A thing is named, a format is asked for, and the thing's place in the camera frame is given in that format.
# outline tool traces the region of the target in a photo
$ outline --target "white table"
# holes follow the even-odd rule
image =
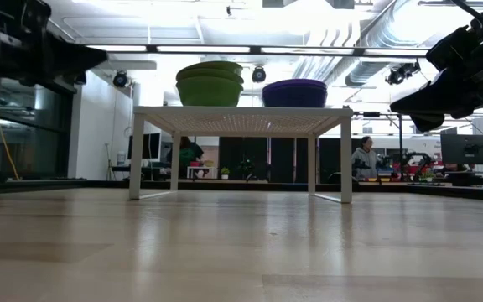
[[[307,138],[309,194],[351,203],[351,109],[277,107],[134,107],[130,198],[138,200],[178,189],[179,146],[182,136],[247,138]],[[173,136],[170,191],[140,195],[144,123]],[[316,194],[316,138],[340,125],[341,198]]]
[[[199,167],[188,167],[188,174],[187,174],[188,180],[193,178],[193,177],[191,177],[191,170],[195,170],[195,169],[197,169],[197,170],[208,169],[208,172],[211,174],[211,178],[213,178],[213,179],[217,178],[216,167],[199,166]]]

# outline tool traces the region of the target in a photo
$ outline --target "stacked bowls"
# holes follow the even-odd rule
[[[184,106],[236,107],[243,91],[243,67],[224,61],[188,66],[176,75]]]
[[[323,108],[326,99],[327,85],[316,80],[278,81],[262,90],[262,100],[266,107]]]

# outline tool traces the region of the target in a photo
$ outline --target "office equipment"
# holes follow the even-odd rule
[[[143,159],[159,159],[159,142],[161,141],[161,133],[150,133],[143,135]],[[127,151],[127,158],[132,159],[133,136],[130,137],[130,143]]]
[[[483,135],[441,135],[445,164],[483,164]]]

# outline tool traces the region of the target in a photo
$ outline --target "security camera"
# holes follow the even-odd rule
[[[385,78],[385,82],[389,85],[402,84],[406,79],[412,77],[414,74],[420,71],[420,64],[416,63],[404,63],[398,67],[391,69],[389,76]]]
[[[126,88],[132,84],[132,80],[127,76],[126,70],[119,70],[113,78],[113,85],[118,88]]]
[[[264,71],[264,67],[257,66],[255,70],[252,72],[252,81],[255,83],[262,83],[266,80],[266,71]]]
[[[85,72],[80,72],[74,79],[74,84],[83,86],[87,83],[87,76]]]

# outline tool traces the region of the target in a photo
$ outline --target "table leg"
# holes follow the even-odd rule
[[[309,194],[316,193],[316,137],[307,139],[309,151]]]
[[[343,118],[340,124],[340,202],[351,203],[351,119]]]
[[[178,189],[178,172],[180,166],[180,133],[173,133],[173,159],[171,163],[171,190]]]
[[[143,158],[144,115],[133,116],[132,161],[130,163],[130,199],[138,200],[141,190],[141,160]]]

